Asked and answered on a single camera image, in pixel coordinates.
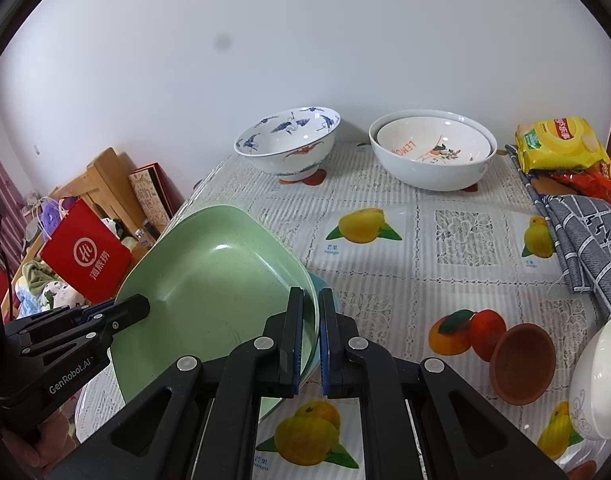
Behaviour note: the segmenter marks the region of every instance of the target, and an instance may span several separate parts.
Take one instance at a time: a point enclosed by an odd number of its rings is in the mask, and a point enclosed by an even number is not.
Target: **red paper bag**
[[[41,257],[93,303],[111,298],[130,264],[130,250],[83,200],[77,200],[41,251]]]

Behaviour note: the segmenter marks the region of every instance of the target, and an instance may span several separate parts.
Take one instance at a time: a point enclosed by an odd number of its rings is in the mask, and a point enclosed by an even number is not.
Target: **snack package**
[[[585,196],[600,198],[611,204],[611,159],[608,164],[603,161],[585,171],[553,171],[554,180],[573,187]]]
[[[610,159],[597,136],[581,117],[519,124],[515,133],[519,165],[531,170],[586,170]]]

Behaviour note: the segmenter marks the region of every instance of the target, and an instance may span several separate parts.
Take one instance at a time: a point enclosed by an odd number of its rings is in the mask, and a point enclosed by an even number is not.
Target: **finger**
[[[56,416],[50,416],[40,425],[41,439],[35,445],[39,456],[47,463],[53,462],[63,452],[68,437],[70,423],[63,413],[59,412]]]
[[[17,434],[7,428],[2,428],[1,440],[4,441],[8,451],[17,462],[27,464],[30,467],[41,465],[39,453]]]
[[[66,439],[66,444],[64,446],[63,451],[61,452],[61,455],[54,461],[49,463],[47,466],[45,466],[41,472],[41,475],[44,478],[47,478],[48,475],[52,472],[52,470],[54,469],[55,465],[57,465],[59,462],[61,462],[61,460],[63,460],[65,457],[67,457],[71,452],[74,451],[74,448],[76,447],[76,444],[74,443],[74,440],[72,439],[71,436],[68,436]]]

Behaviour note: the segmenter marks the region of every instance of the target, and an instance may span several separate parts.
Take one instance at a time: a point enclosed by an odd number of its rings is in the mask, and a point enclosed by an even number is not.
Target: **curtain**
[[[22,215],[23,197],[8,177],[1,162],[0,196],[6,206],[6,215],[1,222],[1,250],[6,254],[10,272],[14,273],[21,263],[25,240],[25,221]]]

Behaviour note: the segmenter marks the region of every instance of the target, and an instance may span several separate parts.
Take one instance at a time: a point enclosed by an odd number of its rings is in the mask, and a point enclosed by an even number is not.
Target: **gray plaid fabric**
[[[591,291],[592,286],[588,283],[588,280],[583,274],[581,263],[579,261],[579,255],[577,254],[572,242],[567,237],[565,231],[561,229],[560,222],[557,222],[556,224],[553,222],[552,215],[548,211],[549,205],[543,201],[541,195],[538,194],[537,190],[532,187],[532,184],[530,184],[531,175],[526,175],[523,173],[523,171],[521,171],[519,161],[517,160],[516,147],[508,144],[506,145],[506,150],[508,150],[508,155],[518,170],[519,178],[525,185],[525,190],[533,200],[539,214],[544,217],[545,221],[547,222],[552,240],[554,240],[556,256],[559,258],[559,264],[563,269],[563,278],[565,279],[565,283],[568,285],[568,288],[572,292]]]
[[[553,235],[566,283],[574,292],[593,290],[611,317],[611,205],[581,195],[540,195],[519,168],[514,146],[506,146],[535,207]]]

